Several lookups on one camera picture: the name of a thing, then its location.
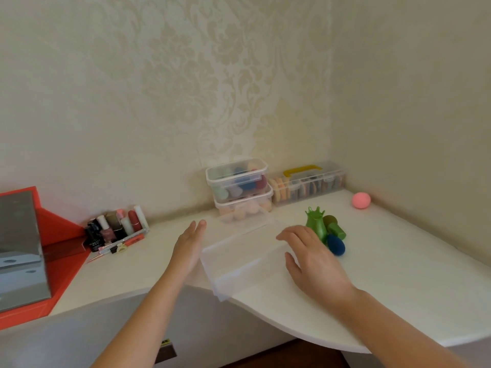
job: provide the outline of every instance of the curved tabletop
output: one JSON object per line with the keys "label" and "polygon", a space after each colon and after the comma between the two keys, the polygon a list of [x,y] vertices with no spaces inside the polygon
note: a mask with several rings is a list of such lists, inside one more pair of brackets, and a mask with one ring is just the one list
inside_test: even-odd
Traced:
{"label": "curved tabletop", "polygon": [[[354,209],[351,197],[347,191],[335,192],[275,208],[272,214],[287,225],[304,224],[309,206],[335,215],[347,233],[340,261],[353,283],[440,344],[491,336],[491,268],[373,204]],[[144,241],[125,252],[85,264],[51,315],[148,291],[189,222],[216,215],[212,210],[153,225]],[[211,289],[201,265],[187,284]],[[344,351],[368,351],[303,295],[285,269],[230,301],[295,337]]]}

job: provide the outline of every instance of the brown floor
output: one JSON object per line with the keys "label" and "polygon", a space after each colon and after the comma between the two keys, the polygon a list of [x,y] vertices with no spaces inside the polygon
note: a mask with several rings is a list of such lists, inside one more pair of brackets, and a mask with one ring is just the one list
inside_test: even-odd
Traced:
{"label": "brown floor", "polygon": [[293,340],[222,368],[350,368],[338,350]]}

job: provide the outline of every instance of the cosmetic organizer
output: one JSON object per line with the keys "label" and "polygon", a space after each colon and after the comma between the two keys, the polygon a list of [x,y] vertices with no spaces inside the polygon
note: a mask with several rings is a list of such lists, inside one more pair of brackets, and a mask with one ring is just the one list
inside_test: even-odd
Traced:
{"label": "cosmetic organizer", "polygon": [[275,239],[285,227],[263,209],[240,221],[233,213],[207,219],[201,263],[220,301],[286,271],[284,254],[291,250]]}
{"label": "cosmetic organizer", "polygon": [[206,181],[212,187],[216,203],[260,195],[267,190],[267,164],[259,158],[247,158],[206,169]]}
{"label": "cosmetic organizer", "polygon": [[218,208],[221,216],[229,220],[242,220],[245,217],[256,214],[260,209],[270,212],[272,205],[273,189],[268,184],[266,191],[262,194],[256,194],[244,197],[228,203],[219,203],[215,199],[215,206]]}
{"label": "cosmetic organizer", "polygon": [[273,203],[278,205],[341,190],[345,177],[342,168],[326,161],[268,174],[267,181],[273,188]]}

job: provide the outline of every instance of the person's right hand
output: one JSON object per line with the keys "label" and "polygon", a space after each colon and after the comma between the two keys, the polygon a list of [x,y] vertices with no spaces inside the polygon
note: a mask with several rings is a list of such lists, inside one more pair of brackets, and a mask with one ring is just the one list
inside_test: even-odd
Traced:
{"label": "person's right hand", "polygon": [[295,284],[309,297],[336,314],[357,295],[343,267],[314,231],[305,226],[285,228],[277,240],[286,241],[297,256],[285,253],[286,268]]}

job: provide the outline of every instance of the pink makeup sponge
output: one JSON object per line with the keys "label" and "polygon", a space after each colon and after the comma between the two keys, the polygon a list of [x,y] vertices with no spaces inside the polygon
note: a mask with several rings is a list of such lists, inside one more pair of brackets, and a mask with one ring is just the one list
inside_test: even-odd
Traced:
{"label": "pink makeup sponge", "polygon": [[351,204],[358,209],[365,209],[370,205],[370,202],[372,199],[370,198],[370,195],[368,195],[366,192],[358,192],[353,195],[353,198],[351,199]]}

